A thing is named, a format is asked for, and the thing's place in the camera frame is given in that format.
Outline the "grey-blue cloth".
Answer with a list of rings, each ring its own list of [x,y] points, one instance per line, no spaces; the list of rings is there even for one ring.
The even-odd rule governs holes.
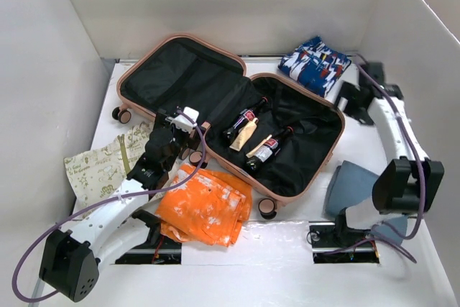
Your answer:
[[[418,211],[418,197],[409,184],[411,164],[392,160],[380,176],[349,161],[337,167],[327,187],[325,212],[334,217],[336,228],[366,230],[393,245],[413,239],[419,222],[408,229],[408,214]]]

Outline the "beige cosmetic tube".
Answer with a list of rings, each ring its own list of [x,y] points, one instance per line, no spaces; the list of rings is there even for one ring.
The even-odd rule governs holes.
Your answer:
[[[251,136],[254,134],[257,128],[258,121],[259,120],[257,117],[249,121],[238,133],[236,139],[231,143],[229,148],[239,152],[243,148],[243,146],[248,142]]]

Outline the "orange white tie-dye garment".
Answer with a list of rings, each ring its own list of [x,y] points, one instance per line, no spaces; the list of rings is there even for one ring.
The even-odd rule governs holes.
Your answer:
[[[162,235],[176,242],[229,247],[236,243],[252,210],[252,187],[224,172],[200,169],[168,191],[155,216]]]

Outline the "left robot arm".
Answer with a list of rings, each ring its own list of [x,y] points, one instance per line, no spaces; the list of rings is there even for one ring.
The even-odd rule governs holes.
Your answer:
[[[94,289],[105,266],[132,247],[158,243],[157,219],[142,207],[151,196],[165,191],[169,172],[197,128],[198,115],[190,107],[172,116],[161,114],[144,153],[112,196],[68,230],[54,229],[47,236],[41,280],[77,303]]]

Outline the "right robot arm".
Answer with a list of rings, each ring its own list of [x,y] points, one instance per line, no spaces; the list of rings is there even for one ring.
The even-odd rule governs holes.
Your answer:
[[[386,83],[384,65],[364,61],[357,69],[359,84],[342,83],[336,100],[346,99],[346,115],[376,126],[387,167],[370,197],[340,210],[332,236],[348,245],[359,232],[386,226],[399,238],[412,239],[433,204],[444,166],[430,159],[418,143],[405,113],[403,93],[398,85]]]

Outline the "blue white patterned garment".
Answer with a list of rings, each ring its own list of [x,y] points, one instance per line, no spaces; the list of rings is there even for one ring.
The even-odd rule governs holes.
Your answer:
[[[320,36],[315,36],[283,56],[278,69],[310,92],[325,98],[350,65],[346,54],[331,49]]]

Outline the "pink hardshell suitcase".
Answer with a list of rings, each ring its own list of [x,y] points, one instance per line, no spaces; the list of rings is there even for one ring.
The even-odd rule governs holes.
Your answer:
[[[116,85],[120,106],[112,116],[127,123],[133,113],[154,119],[159,109],[199,111],[207,157],[235,174],[263,198],[265,219],[299,199],[330,159],[344,130],[344,116],[333,104],[273,73],[246,76],[244,61],[193,35],[173,35],[133,65]],[[263,96],[257,128],[243,148],[229,148],[222,133],[245,108]],[[246,154],[268,135],[286,127],[294,132],[255,174],[245,170]]]

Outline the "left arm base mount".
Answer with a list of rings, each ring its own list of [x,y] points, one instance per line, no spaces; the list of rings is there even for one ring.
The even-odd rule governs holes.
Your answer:
[[[182,244],[151,232],[144,244],[138,245],[119,259],[116,265],[179,265],[182,257]]]

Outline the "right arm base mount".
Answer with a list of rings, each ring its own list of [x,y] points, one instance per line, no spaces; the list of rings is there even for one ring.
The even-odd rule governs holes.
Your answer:
[[[379,264],[374,241],[366,230],[339,231],[332,221],[312,221],[306,240],[311,246],[314,264]]]

